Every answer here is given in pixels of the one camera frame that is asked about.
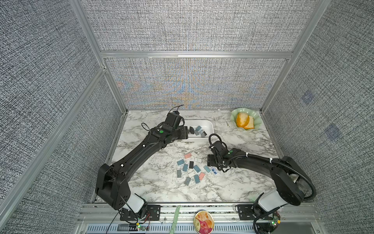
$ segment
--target black bracket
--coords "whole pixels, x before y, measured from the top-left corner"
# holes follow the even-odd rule
[[[236,210],[239,214],[240,220],[254,220],[256,218],[255,213],[252,210],[252,205],[236,205]],[[273,218],[267,216],[265,220],[271,220]]]
[[[143,217],[139,221],[144,221],[148,214],[149,218],[147,220],[150,221],[158,221],[160,220],[160,205],[147,205],[147,211],[145,212],[145,217]],[[121,212],[121,221],[130,221],[130,222],[136,222],[137,218],[135,217],[134,213],[131,210],[128,209],[122,209]]]

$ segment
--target orange fruit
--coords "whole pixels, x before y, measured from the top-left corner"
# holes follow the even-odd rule
[[[240,112],[236,117],[236,126],[243,128],[249,123],[249,116],[247,113]]]

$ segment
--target round tin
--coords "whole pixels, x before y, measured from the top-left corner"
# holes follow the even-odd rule
[[[208,211],[201,210],[193,218],[193,225],[198,233],[210,234],[214,228],[214,220]]]

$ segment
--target textured gray wall panel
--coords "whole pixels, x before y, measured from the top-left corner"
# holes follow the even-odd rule
[[[260,108],[284,59],[110,58],[128,108]]]
[[[2,1],[0,201],[29,165],[98,63],[69,1]]]
[[[291,51],[317,0],[82,0],[102,50]]]
[[[374,5],[333,0],[265,113],[330,234],[373,233]]]
[[[72,233],[82,204],[94,192],[121,114],[101,78],[2,234]]]

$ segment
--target scalloped glass bowl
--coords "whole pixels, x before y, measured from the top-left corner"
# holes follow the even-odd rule
[[[238,109],[235,109],[233,111],[231,111],[231,121],[233,121],[235,123],[235,126],[237,128],[239,128],[237,125],[236,125],[236,117],[237,115],[240,113],[240,112],[244,112],[244,113],[247,113],[248,115],[252,116],[253,117],[253,121],[254,121],[254,129],[244,129],[244,128],[241,128],[245,131],[251,131],[251,130],[258,130],[260,128],[260,125],[262,124],[262,119],[260,117],[260,115],[254,111],[254,110],[251,110],[251,109],[247,109],[247,108],[238,108]]]

